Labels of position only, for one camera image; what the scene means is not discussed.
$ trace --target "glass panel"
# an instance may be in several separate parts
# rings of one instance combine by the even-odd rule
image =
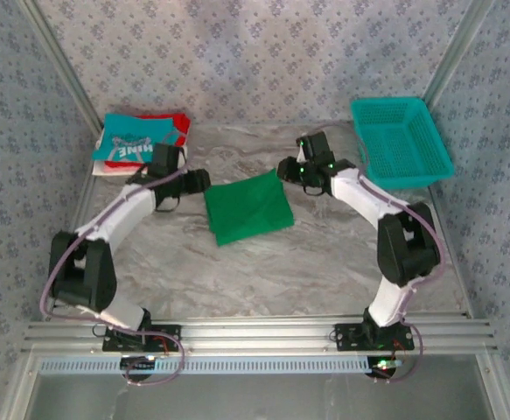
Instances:
[[[407,381],[363,374],[182,375],[137,388],[118,375],[41,375],[26,420],[491,419],[473,356],[428,356]]]

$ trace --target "metal extrusion bar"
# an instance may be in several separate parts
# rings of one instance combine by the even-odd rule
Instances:
[[[39,362],[32,354],[25,354],[16,363],[2,408],[0,420],[22,420],[31,400],[37,380]]]
[[[476,356],[494,418],[510,419],[510,382],[498,354]]]
[[[493,0],[472,0],[469,8],[466,10],[460,24],[458,25],[451,43],[445,50],[444,57],[437,67],[436,73],[431,79],[423,100],[432,110],[439,97],[449,84],[452,75],[465,56],[468,47],[476,37],[476,32],[484,22],[484,19],[493,5]]]
[[[338,356],[329,338],[334,324],[360,322],[359,317],[302,318],[211,318],[158,321],[179,324],[188,357],[196,356]],[[426,354],[485,354],[497,349],[493,329],[484,319],[462,315],[417,314],[408,316],[423,336]],[[102,339],[92,334],[93,324],[34,323],[23,344],[23,351],[36,354],[104,355]],[[104,327],[97,326],[101,335]],[[418,349],[408,352],[417,354]],[[143,353],[126,353],[139,355]],[[384,352],[358,352],[382,355]]]
[[[81,225],[85,224],[91,214],[90,213],[90,202],[94,196],[95,181],[96,177],[92,175],[94,163],[89,163],[87,168],[86,177],[84,179],[83,187],[80,191],[80,197],[78,198],[78,205],[70,223],[70,230],[75,230]]]

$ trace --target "black mounting plate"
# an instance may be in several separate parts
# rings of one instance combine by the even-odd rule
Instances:
[[[167,333],[181,340],[181,325],[160,324],[152,325],[148,331],[159,331]],[[103,352],[145,352],[145,353],[164,353],[164,342],[167,345],[169,353],[178,353],[178,348],[175,343],[170,339],[159,339],[153,335],[144,336],[144,343],[142,337],[136,339],[136,336],[130,336],[121,332],[107,329],[105,337],[103,338]]]
[[[412,331],[401,324],[381,328],[381,334],[374,343],[364,333],[362,324],[336,324],[334,337],[336,349],[339,352],[400,351],[396,342],[400,343],[405,350],[414,350]]]

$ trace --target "aluminum frame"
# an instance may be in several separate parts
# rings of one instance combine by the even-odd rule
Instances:
[[[361,317],[262,317],[198,318],[156,321],[183,326],[182,343],[189,359],[206,357],[303,356],[337,360],[345,355],[380,355],[382,352],[339,353],[330,341],[334,324],[360,322]],[[497,420],[510,419],[510,387],[488,320],[466,314],[418,313],[408,316],[423,335],[425,357],[434,354],[474,354],[486,394]],[[36,322],[29,326],[22,343],[23,358],[17,364],[0,418],[24,418],[35,387],[38,371],[47,358],[105,358],[102,339],[92,333],[94,324]],[[100,327],[95,332],[101,334]],[[408,352],[416,354],[417,349]],[[146,355],[109,353],[108,355]]]
[[[488,11],[492,8],[494,0],[472,0],[436,72],[431,78],[430,84],[423,94],[423,100],[431,111],[436,106],[451,77],[455,73],[461,59],[465,56],[469,46],[476,37],[476,32],[484,22]]]

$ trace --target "wire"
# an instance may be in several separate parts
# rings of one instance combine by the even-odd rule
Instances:
[[[147,362],[154,362],[153,366],[155,367],[156,364],[155,364],[155,359],[150,359],[148,357],[141,357],[141,358],[138,358],[136,360],[134,360],[132,363],[130,363],[126,369],[124,369],[124,374],[122,374],[122,376],[124,376],[124,379],[126,379],[126,383],[128,383],[129,385],[135,385],[137,387],[140,387],[140,386],[143,386],[143,384],[148,384],[148,383],[154,383],[154,382],[139,382],[139,381],[134,381],[133,379],[130,378],[130,371],[136,366],[136,365],[139,365],[140,363],[147,363]]]
[[[404,348],[404,346],[401,344],[401,342],[398,339],[394,339],[393,344],[395,345],[395,347],[399,347],[403,351],[404,355],[402,356],[402,363],[404,363],[404,361],[406,360],[406,348]],[[394,360],[395,357],[396,357],[396,350],[393,351],[393,357],[391,358],[391,360]]]
[[[165,355],[169,354],[169,349],[167,348],[167,341],[165,341],[165,338],[163,338],[163,337],[154,337],[153,339],[154,339],[154,341],[155,340],[161,340],[161,342],[164,344]]]
[[[164,137],[164,139],[161,141],[161,143],[164,143],[165,140],[169,137],[175,134],[175,132],[180,131],[172,131],[167,136]],[[54,268],[51,271],[50,276],[48,277],[48,280],[46,281],[45,288],[43,289],[43,293],[41,294],[41,298],[38,302],[38,308],[40,309],[41,313],[47,317],[56,318],[56,319],[66,319],[66,320],[72,320],[72,321],[80,321],[80,322],[99,322],[100,324],[104,324],[105,326],[108,326],[114,330],[117,330],[120,333],[124,334],[130,334],[130,335],[143,335],[143,336],[158,336],[163,337],[165,339],[168,339],[169,341],[172,341],[177,346],[178,352],[180,354],[179,363],[177,366],[177,369],[170,374],[169,376],[165,377],[164,379],[158,380],[158,381],[151,381],[151,382],[134,382],[127,377],[127,382],[130,385],[136,385],[138,387],[149,387],[149,386],[155,386],[160,385],[162,383],[167,383],[175,379],[180,372],[185,367],[185,348],[181,344],[181,342],[178,339],[175,339],[172,335],[167,334],[165,332],[160,331],[136,331],[131,330],[128,328],[122,328],[116,324],[110,323],[108,321],[97,319],[97,318],[91,318],[91,317],[82,317],[82,316],[76,316],[76,315],[59,315],[56,313],[53,313],[52,311],[49,311],[47,308],[47,301],[48,301],[48,294],[51,290],[52,284],[54,283],[54,280],[56,279],[56,276],[59,274],[60,270],[66,263],[68,257],[80,246],[80,244],[91,234],[93,233],[97,228],[99,228],[122,204],[124,204],[128,199],[134,197],[135,195],[141,193],[142,191],[149,190],[151,188],[154,188],[156,186],[161,186],[163,184],[166,184],[168,182],[171,182],[176,177],[180,176],[182,173],[184,173],[188,169],[188,162],[185,162],[183,166],[178,168],[174,173],[171,175],[168,175],[167,177],[156,179],[155,181],[151,181],[148,184],[141,185],[136,190],[132,190],[127,194],[126,197],[122,197],[119,199],[115,204],[109,208],[103,216],[101,216],[97,222],[95,223],[95,226],[89,228],[86,230],[83,234],[81,234],[74,242],[70,244],[70,246],[66,249],[64,254],[60,257],[59,261],[56,263]]]
[[[315,129],[313,129],[312,131],[310,131],[310,134],[314,134],[314,133],[316,133],[320,130],[326,129],[328,127],[342,127],[342,128],[351,129],[352,125],[350,125],[347,122],[330,122],[328,124],[324,124],[324,125],[321,125]],[[404,206],[403,204],[398,203],[397,201],[393,201],[389,197],[374,190],[367,183],[367,179],[365,178],[364,174],[367,173],[367,167],[371,164],[371,158],[369,156],[369,152],[367,150],[366,144],[363,142],[363,140],[361,140],[361,138],[357,135],[356,135],[356,139],[358,141],[359,146],[363,150],[363,154],[364,154],[364,165],[363,165],[363,167],[358,168],[358,175],[357,175],[358,181],[360,182],[361,186],[368,193],[373,195],[376,199],[381,200],[390,206],[396,207],[399,210],[406,212],[408,215],[410,215],[411,217],[416,219],[431,235],[434,242],[436,243],[437,250],[439,251],[439,269],[437,269],[433,275],[427,276],[427,277],[423,278],[422,280],[413,283],[412,287],[409,288],[409,292],[403,298],[401,305],[399,306],[398,315],[401,317],[401,321],[400,321],[401,325],[406,326],[406,327],[410,328],[410,330],[414,331],[414,333],[416,334],[416,337],[418,338],[419,351],[418,351],[418,357],[416,359],[416,363],[412,366],[412,368],[404,376],[402,376],[400,378],[395,378],[395,379],[390,379],[390,378],[387,379],[387,382],[396,383],[396,382],[403,381],[403,380],[409,378],[410,376],[412,376],[416,372],[416,369],[417,369],[418,365],[420,364],[420,361],[423,357],[423,337],[415,325],[407,323],[404,320],[404,316],[406,315],[406,308],[408,307],[410,299],[416,294],[416,288],[418,286],[422,286],[426,283],[431,283],[434,280],[437,280],[439,277],[441,277],[444,274],[445,265],[446,265],[445,250],[444,250],[444,245],[442,244],[441,240],[439,239],[439,236],[437,236],[436,230],[422,216],[420,216],[418,213],[413,211],[408,206]]]
[[[177,204],[173,206],[172,208],[156,208],[154,212],[156,213],[173,213],[175,210],[177,210],[178,205],[181,204],[181,198],[177,197]]]
[[[99,334],[97,334],[97,332],[95,332],[95,328],[97,328],[97,327],[98,327],[98,326],[100,326],[100,325],[101,325],[101,323],[99,323],[99,322],[98,322],[97,324],[95,324],[94,326],[92,326],[92,327],[91,327],[91,333],[92,333],[95,337],[97,337],[98,339],[104,339],[105,337],[107,337],[107,334],[99,335]]]
[[[161,143],[165,143],[167,140],[169,140],[169,137],[171,137],[171,136],[175,136],[176,134],[177,134],[177,135],[179,135],[179,137],[177,137],[177,140],[175,141],[175,143],[176,143],[176,142],[178,142],[178,140],[179,140],[179,138],[180,138],[181,136],[183,136],[185,139],[186,139],[186,137],[188,136],[188,134],[185,134],[185,133],[183,133],[182,131],[180,131],[180,130],[178,130],[178,129],[174,129],[173,131],[170,131],[169,133],[167,133],[167,134],[165,135],[165,137],[164,137],[164,139],[161,141]]]

